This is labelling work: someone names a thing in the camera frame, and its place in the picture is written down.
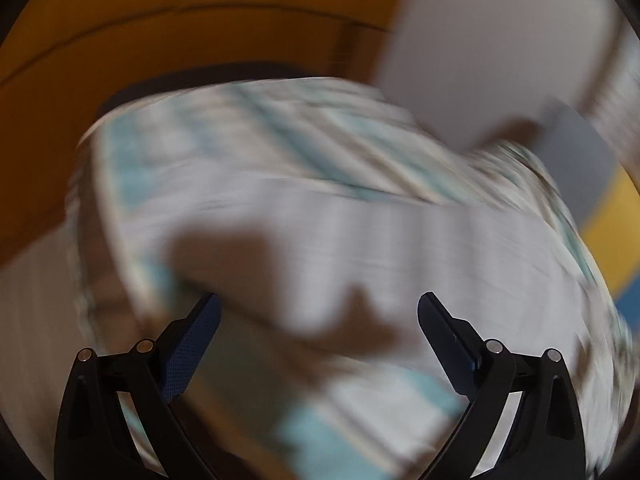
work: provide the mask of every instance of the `teal stripe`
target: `teal stripe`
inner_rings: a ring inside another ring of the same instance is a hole
[[[156,188],[156,171],[144,160],[133,113],[122,114],[108,121],[103,128],[111,176],[122,205],[132,209]]]
[[[169,98],[169,101],[171,101],[172,111],[178,123],[184,126],[195,149],[207,156],[219,153],[220,147],[214,140],[215,131],[213,130],[213,125],[198,117],[191,107],[190,99],[185,95],[177,95]]]
[[[447,391],[434,378],[415,370],[404,370],[404,375],[416,390],[434,407],[452,419],[460,418],[466,405],[460,396]]]
[[[236,423],[301,480],[387,479],[298,397],[262,344],[227,310],[200,363],[200,377]]]
[[[379,196],[378,193],[372,193],[372,190],[332,163],[308,139],[287,123],[276,110],[260,102],[260,97],[248,90],[246,86],[235,84],[226,88],[229,93],[242,101],[244,108],[252,112],[281,145],[293,152],[321,178],[350,188],[361,200],[375,200]]]
[[[316,105],[326,104],[326,100],[322,97],[323,90],[318,88],[312,88],[306,81],[296,81],[296,87],[308,94],[310,98],[315,101]],[[363,116],[353,114],[349,110],[340,108],[339,110],[332,110],[332,113],[338,114],[341,118],[344,118],[351,126],[354,126],[353,133],[361,138],[376,144],[387,155],[394,158],[397,162],[404,165],[406,168],[410,168],[416,173],[420,179],[433,188],[433,190],[450,200],[461,201],[463,198],[455,193],[450,186],[446,186],[442,183],[442,179],[438,176],[438,172],[429,171],[426,167],[426,161],[415,160],[411,154],[399,149],[395,143],[388,142],[379,135],[374,133],[374,130],[380,129],[380,124],[376,120],[372,120]]]

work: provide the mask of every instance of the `white wall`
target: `white wall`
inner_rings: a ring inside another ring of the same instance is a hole
[[[603,65],[613,0],[404,0],[376,84],[455,149],[574,107]]]

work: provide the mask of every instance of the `silver screw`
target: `silver screw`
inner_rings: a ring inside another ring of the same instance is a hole
[[[492,354],[499,354],[500,352],[502,352],[503,348],[504,347],[502,346],[502,343],[500,343],[500,341],[496,341],[495,339],[489,339],[489,341],[486,342],[486,349]]]
[[[154,342],[151,339],[143,339],[136,345],[136,350],[141,354],[149,352],[154,347]]]
[[[82,362],[88,361],[89,359],[91,359],[91,356],[93,354],[94,353],[91,352],[90,348],[83,348],[81,351],[78,352],[78,355],[77,355],[78,361],[82,361]]]
[[[553,348],[551,350],[548,350],[546,352],[546,355],[555,363],[559,363],[560,359],[562,359],[562,354],[558,350],[555,350]]]

